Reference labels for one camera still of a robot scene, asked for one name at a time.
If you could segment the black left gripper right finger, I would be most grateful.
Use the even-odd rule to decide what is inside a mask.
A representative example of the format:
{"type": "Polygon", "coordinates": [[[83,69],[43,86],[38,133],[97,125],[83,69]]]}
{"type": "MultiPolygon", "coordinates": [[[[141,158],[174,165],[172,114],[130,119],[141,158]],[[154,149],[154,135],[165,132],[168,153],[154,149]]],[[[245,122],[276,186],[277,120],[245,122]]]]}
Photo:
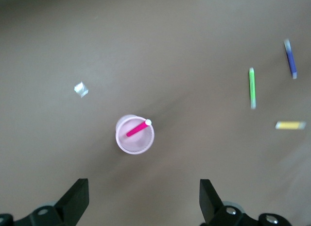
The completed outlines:
{"type": "Polygon", "coordinates": [[[222,201],[209,179],[200,180],[199,205],[205,222],[203,226],[290,226],[284,217],[262,213],[258,219],[248,216],[236,203],[222,201]]]}

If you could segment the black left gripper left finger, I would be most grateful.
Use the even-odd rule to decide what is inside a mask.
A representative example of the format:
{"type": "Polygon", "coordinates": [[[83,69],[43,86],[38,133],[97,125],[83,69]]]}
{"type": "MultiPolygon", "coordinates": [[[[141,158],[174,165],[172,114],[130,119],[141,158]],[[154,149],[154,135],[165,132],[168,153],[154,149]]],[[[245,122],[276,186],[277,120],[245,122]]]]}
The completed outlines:
{"type": "Polygon", "coordinates": [[[87,178],[78,179],[54,204],[42,206],[14,222],[16,226],[75,226],[89,205],[87,178]]]}

